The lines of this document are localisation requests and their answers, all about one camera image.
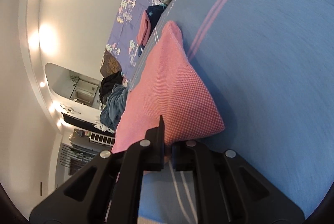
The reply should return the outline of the black clothing pile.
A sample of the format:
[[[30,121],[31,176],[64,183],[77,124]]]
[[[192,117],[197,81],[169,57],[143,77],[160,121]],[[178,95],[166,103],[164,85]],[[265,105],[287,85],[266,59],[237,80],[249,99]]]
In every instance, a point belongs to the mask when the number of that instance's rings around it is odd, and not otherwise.
[[[123,76],[120,71],[103,78],[101,87],[99,89],[100,101],[103,105],[106,104],[106,99],[112,93],[112,90],[116,84],[121,85],[123,83]]]

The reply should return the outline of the pink knitted cloth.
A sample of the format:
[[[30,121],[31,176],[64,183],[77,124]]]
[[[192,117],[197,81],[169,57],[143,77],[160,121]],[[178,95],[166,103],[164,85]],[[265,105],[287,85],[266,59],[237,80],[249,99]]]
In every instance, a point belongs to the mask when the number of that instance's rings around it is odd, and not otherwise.
[[[225,128],[209,90],[186,57],[182,32],[174,21],[165,24],[139,83],[129,90],[112,153],[125,151],[144,139],[160,119],[165,126],[166,160],[173,143],[206,138]]]

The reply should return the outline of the teal fleece blanket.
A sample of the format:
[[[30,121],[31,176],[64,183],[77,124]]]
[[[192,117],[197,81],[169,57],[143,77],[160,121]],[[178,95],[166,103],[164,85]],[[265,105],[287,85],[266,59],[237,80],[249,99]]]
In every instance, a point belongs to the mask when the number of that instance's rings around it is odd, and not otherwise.
[[[106,99],[105,107],[100,114],[100,122],[115,131],[125,111],[128,88],[116,84]]]

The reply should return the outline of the navy star folded garment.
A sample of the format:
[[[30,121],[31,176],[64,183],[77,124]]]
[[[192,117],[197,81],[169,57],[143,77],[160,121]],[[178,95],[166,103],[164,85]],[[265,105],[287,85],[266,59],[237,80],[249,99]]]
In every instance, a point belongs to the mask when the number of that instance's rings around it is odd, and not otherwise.
[[[138,56],[140,57],[151,34],[153,33],[154,28],[156,27],[160,16],[164,12],[166,6],[162,5],[153,5],[147,7],[143,12],[139,31],[137,34],[137,43],[139,46]]]

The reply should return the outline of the purple tree-pattern bedsheet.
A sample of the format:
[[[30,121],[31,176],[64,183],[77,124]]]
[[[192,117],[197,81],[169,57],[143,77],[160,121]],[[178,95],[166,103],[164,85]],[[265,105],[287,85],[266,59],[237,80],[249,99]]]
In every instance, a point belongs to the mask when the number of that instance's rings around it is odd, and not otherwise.
[[[158,0],[121,0],[105,50],[121,65],[126,79],[131,78],[138,61],[137,34],[143,12],[158,5]]]

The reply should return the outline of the brown patterned cushion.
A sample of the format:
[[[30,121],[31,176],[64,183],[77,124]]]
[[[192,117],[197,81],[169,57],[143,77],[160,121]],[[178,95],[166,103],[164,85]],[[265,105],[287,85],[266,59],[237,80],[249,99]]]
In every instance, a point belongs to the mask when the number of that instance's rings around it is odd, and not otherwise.
[[[104,56],[102,58],[100,74],[106,78],[109,75],[115,74],[116,72],[121,71],[121,65],[115,59],[115,57],[109,53],[107,50],[104,52]]]

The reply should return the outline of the blue striped blanket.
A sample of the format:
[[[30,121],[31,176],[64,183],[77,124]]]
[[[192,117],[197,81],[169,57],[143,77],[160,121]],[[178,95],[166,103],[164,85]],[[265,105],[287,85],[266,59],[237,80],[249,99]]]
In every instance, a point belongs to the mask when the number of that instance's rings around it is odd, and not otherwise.
[[[223,188],[231,184],[230,149],[307,223],[333,223],[333,0],[174,0],[132,87],[170,20],[225,122],[201,141]]]

